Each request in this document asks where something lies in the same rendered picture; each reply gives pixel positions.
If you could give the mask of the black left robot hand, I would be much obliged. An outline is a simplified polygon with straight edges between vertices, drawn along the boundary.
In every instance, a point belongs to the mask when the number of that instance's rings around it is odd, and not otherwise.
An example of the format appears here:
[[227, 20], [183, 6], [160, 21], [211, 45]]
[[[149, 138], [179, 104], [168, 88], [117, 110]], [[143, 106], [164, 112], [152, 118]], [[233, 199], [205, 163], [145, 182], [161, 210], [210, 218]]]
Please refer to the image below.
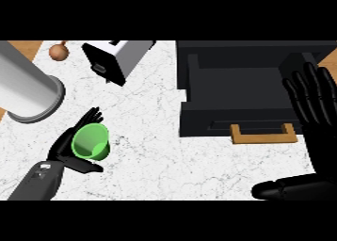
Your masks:
[[80, 173], [102, 172], [104, 168], [75, 156], [71, 150], [73, 137], [78, 130], [90, 123], [99, 123], [104, 120], [102, 112], [98, 107], [92, 107], [84, 113], [77, 124], [70, 127], [56, 139], [47, 153], [47, 161], [61, 161], [64, 166]]

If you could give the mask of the white and black toaster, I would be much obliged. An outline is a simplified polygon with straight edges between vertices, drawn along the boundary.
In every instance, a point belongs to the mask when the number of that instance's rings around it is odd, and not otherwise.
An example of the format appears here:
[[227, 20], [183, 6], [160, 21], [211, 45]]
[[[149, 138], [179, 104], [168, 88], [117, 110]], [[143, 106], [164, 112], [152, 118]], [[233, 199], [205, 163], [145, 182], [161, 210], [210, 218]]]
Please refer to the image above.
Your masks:
[[124, 86], [133, 68], [155, 44], [154, 40], [90, 40], [83, 44], [90, 70], [108, 82]]

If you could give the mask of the wooden spoon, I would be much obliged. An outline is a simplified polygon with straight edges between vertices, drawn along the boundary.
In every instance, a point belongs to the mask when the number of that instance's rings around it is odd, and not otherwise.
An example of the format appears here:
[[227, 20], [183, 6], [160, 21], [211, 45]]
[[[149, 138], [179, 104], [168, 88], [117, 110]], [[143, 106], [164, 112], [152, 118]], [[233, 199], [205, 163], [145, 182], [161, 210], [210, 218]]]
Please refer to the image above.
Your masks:
[[68, 57], [68, 49], [65, 47], [65, 41], [55, 44], [49, 49], [49, 57], [56, 61], [64, 61]]

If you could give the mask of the large white cylinder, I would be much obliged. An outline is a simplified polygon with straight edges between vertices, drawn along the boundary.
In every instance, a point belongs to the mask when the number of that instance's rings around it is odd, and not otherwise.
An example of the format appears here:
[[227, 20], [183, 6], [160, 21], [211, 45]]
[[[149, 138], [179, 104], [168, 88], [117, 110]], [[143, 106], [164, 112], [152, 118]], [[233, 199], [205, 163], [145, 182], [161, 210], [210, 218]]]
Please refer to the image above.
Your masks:
[[21, 123], [43, 121], [65, 95], [62, 81], [46, 75], [6, 40], [0, 40], [0, 107]]

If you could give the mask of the dark grey cabinet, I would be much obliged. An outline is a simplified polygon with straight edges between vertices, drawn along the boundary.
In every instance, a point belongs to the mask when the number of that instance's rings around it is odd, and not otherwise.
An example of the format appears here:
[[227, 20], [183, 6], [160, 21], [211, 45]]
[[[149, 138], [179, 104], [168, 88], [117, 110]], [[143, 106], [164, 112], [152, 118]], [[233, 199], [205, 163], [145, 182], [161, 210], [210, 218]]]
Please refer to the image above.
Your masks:
[[273, 68], [294, 53], [309, 53], [319, 63], [337, 49], [334, 40], [180, 40], [177, 82], [188, 90], [188, 57], [195, 55], [205, 69]]

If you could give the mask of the green cup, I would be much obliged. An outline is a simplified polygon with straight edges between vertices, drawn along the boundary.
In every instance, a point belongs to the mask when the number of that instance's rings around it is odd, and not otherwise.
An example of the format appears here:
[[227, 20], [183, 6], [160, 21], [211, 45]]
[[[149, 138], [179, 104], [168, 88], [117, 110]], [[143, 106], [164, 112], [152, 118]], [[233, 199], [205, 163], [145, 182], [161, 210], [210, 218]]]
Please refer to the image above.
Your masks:
[[108, 157], [108, 128], [104, 124], [90, 123], [77, 131], [71, 151], [81, 159], [102, 161]]

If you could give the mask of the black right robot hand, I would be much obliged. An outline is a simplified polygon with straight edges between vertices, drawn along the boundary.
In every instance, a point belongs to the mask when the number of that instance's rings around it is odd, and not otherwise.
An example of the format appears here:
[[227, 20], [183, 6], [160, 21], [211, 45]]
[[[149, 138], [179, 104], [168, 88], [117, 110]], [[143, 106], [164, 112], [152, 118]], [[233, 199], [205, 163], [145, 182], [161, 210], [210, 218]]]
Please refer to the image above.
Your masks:
[[314, 172], [253, 186], [264, 201], [337, 201], [337, 84], [325, 67], [310, 62], [282, 79], [300, 118]]

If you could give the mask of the dark grey drawer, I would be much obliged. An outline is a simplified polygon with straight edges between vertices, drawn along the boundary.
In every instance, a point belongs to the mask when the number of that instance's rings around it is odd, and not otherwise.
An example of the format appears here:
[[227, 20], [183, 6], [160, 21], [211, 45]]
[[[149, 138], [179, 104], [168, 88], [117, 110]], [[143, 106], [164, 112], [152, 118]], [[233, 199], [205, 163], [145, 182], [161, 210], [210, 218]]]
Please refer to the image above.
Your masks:
[[226, 137], [233, 124], [245, 134], [278, 134], [284, 123], [300, 129], [282, 79], [314, 62], [309, 53], [294, 53], [273, 68], [205, 69], [191, 55], [180, 136]]

